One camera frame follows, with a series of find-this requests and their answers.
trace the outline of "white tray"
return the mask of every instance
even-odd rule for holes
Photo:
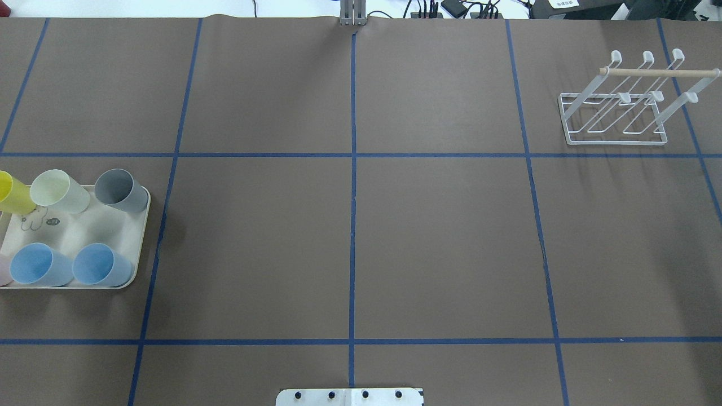
[[[122,289],[133,282],[138,273],[138,261],[143,246],[145,225],[150,209],[150,193],[145,210],[126,213],[100,203],[95,198],[95,186],[83,186],[90,193],[88,208],[79,214],[38,206],[28,215],[0,216],[0,254],[12,257],[29,243],[45,243],[74,259],[80,250],[91,243],[104,243],[133,264],[131,279],[121,286],[83,285],[73,279],[63,286],[30,286],[10,282],[2,289]]]

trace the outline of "light blue cup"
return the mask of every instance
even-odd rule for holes
[[[28,244],[10,261],[15,282],[33,286],[62,286],[73,280],[73,262],[43,243]]]
[[[132,274],[131,262],[102,243],[85,246],[73,261],[73,275],[84,285],[120,286]]]

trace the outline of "yellow cup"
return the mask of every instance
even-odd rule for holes
[[[26,215],[35,209],[30,188],[12,175],[0,170],[0,211]]]

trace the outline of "metal plate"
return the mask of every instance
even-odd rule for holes
[[[423,406],[424,390],[415,388],[285,389],[276,406]]]

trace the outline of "plastic cup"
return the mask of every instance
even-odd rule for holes
[[[47,170],[30,185],[30,198],[40,206],[68,213],[87,209],[90,194],[75,179],[59,169]]]
[[[10,276],[10,258],[5,255],[0,255],[0,286],[5,286],[12,282],[12,276]]]
[[[125,169],[111,169],[95,182],[100,203],[124,212],[140,212],[148,205],[148,192]]]
[[[0,210],[26,215],[32,212],[35,206],[30,198],[30,188],[9,173],[0,170]]]
[[[24,285],[62,286],[73,280],[73,262],[43,243],[32,243],[12,258],[10,275]]]
[[[120,286],[132,274],[131,262],[102,243],[85,246],[73,261],[73,275],[85,285]]]

